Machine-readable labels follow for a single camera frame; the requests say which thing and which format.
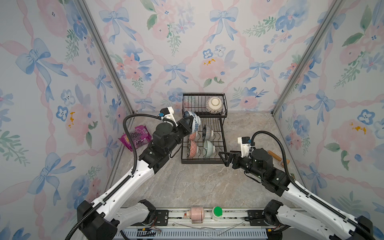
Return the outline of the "blue patterned bowl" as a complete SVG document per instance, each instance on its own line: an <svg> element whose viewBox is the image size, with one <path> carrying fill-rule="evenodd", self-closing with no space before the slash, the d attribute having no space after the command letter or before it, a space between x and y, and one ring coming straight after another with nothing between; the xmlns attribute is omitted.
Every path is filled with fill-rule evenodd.
<svg viewBox="0 0 384 240"><path fill-rule="evenodd" d="M199 126L201 125L201 119L195 112L192 112L192 111L185 111L183 114L184 118L187 118L190 116L193 117L191 134L194 134L195 132L198 131Z"/></svg>

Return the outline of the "red patterned bowl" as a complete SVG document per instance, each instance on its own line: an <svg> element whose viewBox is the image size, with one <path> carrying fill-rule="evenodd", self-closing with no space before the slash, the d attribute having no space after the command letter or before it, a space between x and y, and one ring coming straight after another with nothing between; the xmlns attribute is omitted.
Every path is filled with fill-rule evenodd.
<svg viewBox="0 0 384 240"><path fill-rule="evenodd" d="M195 138L196 138L196 136L197 136L197 132L195 132L195 133L189 135L189 140L194 141Z"/></svg>

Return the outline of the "light green bowl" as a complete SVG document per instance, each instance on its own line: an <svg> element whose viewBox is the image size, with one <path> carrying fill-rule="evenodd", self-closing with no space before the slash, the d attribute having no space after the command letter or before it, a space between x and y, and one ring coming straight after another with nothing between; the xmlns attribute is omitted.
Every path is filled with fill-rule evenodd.
<svg viewBox="0 0 384 240"><path fill-rule="evenodd" d="M203 144L203 157L210 158L216 151L216 147L209 140L205 140Z"/></svg>

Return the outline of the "dark blue striped bowl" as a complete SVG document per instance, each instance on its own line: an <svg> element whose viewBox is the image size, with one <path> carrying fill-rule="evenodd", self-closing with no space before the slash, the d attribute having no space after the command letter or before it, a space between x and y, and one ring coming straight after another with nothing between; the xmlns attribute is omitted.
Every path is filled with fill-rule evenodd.
<svg viewBox="0 0 384 240"><path fill-rule="evenodd" d="M204 125L203 127L203 141L210 141L214 136L214 131L208 125Z"/></svg>

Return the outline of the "grey floral patterned bowl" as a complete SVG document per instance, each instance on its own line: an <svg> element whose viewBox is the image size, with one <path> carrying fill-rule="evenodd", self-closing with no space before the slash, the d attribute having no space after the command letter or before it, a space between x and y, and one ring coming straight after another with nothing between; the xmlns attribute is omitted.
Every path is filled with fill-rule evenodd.
<svg viewBox="0 0 384 240"><path fill-rule="evenodd" d="M187 158L193 159L198 152L199 152L199 146L197 145L197 143L193 140L189 140L188 149L187 149Z"/></svg>

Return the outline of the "brown white lattice bowl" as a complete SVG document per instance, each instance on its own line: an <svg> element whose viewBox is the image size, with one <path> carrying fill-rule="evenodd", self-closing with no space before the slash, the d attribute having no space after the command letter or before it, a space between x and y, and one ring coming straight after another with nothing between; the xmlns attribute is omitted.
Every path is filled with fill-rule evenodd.
<svg viewBox="0 0 384 240"><path fill-rule="evenodd" d="M220 114L223 107L223 101L219 97L211 97L206 101L206 109L210 114Z"/></svg>

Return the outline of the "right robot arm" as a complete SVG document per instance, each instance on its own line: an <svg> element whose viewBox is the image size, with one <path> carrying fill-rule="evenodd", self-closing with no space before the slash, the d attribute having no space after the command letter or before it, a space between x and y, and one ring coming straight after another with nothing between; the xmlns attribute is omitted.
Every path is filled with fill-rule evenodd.
<svg viewBox="0 0 384 240"><path fill-rule="evenodd" d="M262 148L256 148L255 138L264 134L273 138L280 147L284 170L274 167L273 157ZM279 201L271 200L263 210L268 225L282 224L270 235L282 234L293 227L318 240L372 240L374 226L365 216L355 217L332 206L311 193L293 179L288 170L283 144L272 133L257 131L252 137L240 139L240 151L219 152L226 167L242 169L245 175L261 184L271 193L282 197L306 211L298 213Z"/></svg>

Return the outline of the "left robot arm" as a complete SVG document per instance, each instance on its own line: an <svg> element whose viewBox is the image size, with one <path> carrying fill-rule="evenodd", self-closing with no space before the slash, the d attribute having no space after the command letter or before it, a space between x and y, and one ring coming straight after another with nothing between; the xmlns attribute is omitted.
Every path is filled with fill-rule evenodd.
<svg viewBox="0 0 384 240"><path fill-rule="evenodd" d="M69 231L66 239L77 230L88 240L112 240L125 228L154 220L156 208L147 200L122 210L122 205L148 179L154 176L170 159L170 155L183 139L195 132L201 125L200 117L184 114L175 121L173 114L161 113L155 117L162 123L156 127L152 141L141 155L133 150L134 165L118 182L91 203L83 201L77 208L78 221Z"/></svg>

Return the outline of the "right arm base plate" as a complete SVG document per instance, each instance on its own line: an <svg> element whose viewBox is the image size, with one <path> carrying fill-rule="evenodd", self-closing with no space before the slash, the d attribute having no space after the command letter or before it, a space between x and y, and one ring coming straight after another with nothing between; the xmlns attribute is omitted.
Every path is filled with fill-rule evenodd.
<svg viewBox="0 0 384 240"><path fill-rule="evenodd" d="M267 226L271 228L284 228L289 225L282 224L278 218L277 210L248 210L247 216L244 218L244 221L249 222L251 226Z"/></svg>

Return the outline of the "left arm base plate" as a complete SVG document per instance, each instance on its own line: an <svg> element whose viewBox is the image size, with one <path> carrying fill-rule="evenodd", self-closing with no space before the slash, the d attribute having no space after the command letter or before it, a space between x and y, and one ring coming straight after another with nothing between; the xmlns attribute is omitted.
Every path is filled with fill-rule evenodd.
<svg viewBox="0 0 384 240"><path fill-rule="evenodd" d="M169 210L152 210L141 224L143 226L163 227L169 221Z"/></svg>

